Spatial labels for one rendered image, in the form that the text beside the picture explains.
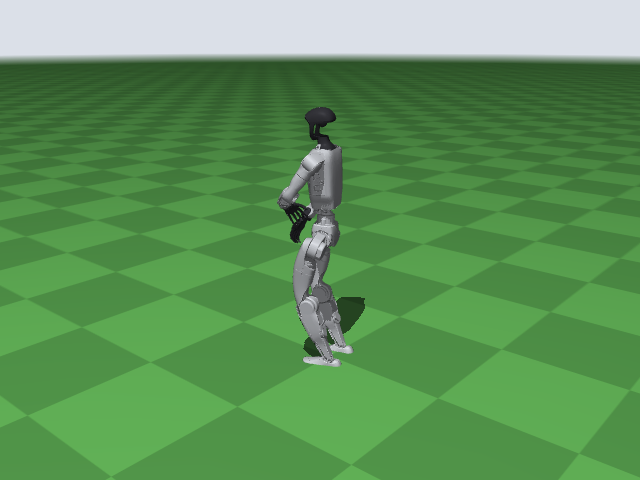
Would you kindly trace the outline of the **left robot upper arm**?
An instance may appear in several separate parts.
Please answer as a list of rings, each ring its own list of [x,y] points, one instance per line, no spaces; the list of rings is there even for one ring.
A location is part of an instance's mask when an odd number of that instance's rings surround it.
[[[316,174],[322,167],[325,159],[318,153],[309,154],[302,160],[299,169],[292,178],[288,189],[282,195],[282,199],[289,204],[294,204],[300,196],[298,191],[303,188],[307,181]]]

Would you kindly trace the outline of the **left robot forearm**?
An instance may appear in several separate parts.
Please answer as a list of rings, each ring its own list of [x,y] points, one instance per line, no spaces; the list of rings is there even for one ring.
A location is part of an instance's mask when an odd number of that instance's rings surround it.
[[[288,186],[289,187],[289,186]],[[284,201],[281,197],[282,195],[285,193],[285,191],[288,189],[288,187],[286,187],[282,193],[280,194],[279,198],[278,198],[278,205],[280,206],[281,209],[287,209],[288,207],[290,207],[292,204],[287,203],[286,201]]]

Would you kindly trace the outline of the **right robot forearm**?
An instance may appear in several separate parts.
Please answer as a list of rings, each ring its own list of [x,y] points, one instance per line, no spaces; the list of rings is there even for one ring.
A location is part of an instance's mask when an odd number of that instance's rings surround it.
[[[316,211],[319,210],[319,209],[313,209],[312,206],[311,206],[311,202],[310,202],[310,204],[308,206],[306,206],[306,208],[307,207],[309,207],[311,209],[311,212],[309,213],[308,218],[313,218],[316,215]]]

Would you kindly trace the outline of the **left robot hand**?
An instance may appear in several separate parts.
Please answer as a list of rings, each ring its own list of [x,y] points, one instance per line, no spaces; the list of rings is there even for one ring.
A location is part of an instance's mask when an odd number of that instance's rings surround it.
[[[294,213],[296,213],[298,215],[298,217],[300,218],[301,221],[303,221],[303,219],[300,216],[299,212],[301,212],[301,214],[304,216],[304,218],[306,218],[306,215],[304,214],[304,212],[299,207],[303,208],[304,210],[307,210],[307,208],[304,205],[296,203],[296,202],[294,202],[294,204],[292,204],[287,209],[284,209],[285,213],[288,215],[288,217],[291,220],[292,224],[294,224],[294,222],[293,222],[293,219],[292,219],[290,214],[292,214],[292,216],[295,218],[297,223],[299,223],[299,221],[298,221],[298,219],[297,219],[297,217],[296,217],[296,215]]]

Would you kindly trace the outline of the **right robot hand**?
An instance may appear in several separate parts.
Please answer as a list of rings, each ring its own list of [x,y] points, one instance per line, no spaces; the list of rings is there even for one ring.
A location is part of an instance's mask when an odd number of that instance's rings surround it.
[[[303,212],[306,215],[306,218],[304,218],[304,216],[301,214],[303,221],[301,221],[299,218],[298,219],[299,223],[295,222],[290,232],[290,238],[294,243],[298,243],[298,242],[301,243],[301,241],[299,240],[300,233],[305,227],[306,222],[312,219],[312,218],[308,218],[308,215],[311,212],[311,209],[309,207],[307,207],[307,210],[304,210]]]

